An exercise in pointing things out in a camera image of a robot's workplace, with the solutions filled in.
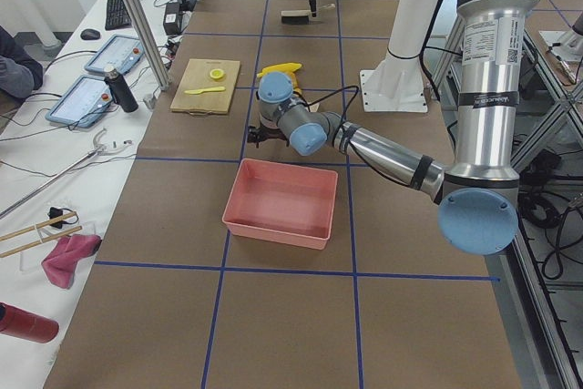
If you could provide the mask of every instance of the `thermos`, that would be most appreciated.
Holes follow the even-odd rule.
[[[106,65],[103,70],[106,74],[104,80],[109,85],[109,91],[111,91],[113,101],[120,105],[121,109],[126,113],[136,111],[138,109],[138,102],[136,102],[123,75],[120,75],[116,68],[110,64]]]
[[[0,302],[0,333],[47,343],[58,334],[58,322]]]

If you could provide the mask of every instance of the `yellow knife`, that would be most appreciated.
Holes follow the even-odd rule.
[[[224,86],[220,87],[208,87],[208,88],[197,88],[196,90],[184,90],[187,95],[199,95],[200,93],[208,93],[210,91],[225,91],[227,88]]]

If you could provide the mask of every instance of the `person's sleeve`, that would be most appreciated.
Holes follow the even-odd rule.
[[[35,88],[32,72],[14,60],[0,56],[0,89],[10,96],[25,99]]]
[[[13,59],[18,65],[26,67],[32,75],[36,90],[43,85],[43,67],[19,46],[15,40],[0,26],[0,56]]]

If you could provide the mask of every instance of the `pink bin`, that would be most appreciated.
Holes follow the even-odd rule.
[[[222,221],[237,236],[323,250],[337,182],[331,170],[244,159]]]

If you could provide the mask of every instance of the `red cloth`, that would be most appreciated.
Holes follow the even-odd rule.
[[[95,254],[100,243],[101,238],[97,235],[61,237],[41,263],[48,280],[62,289],[70,289],[77,262]]]

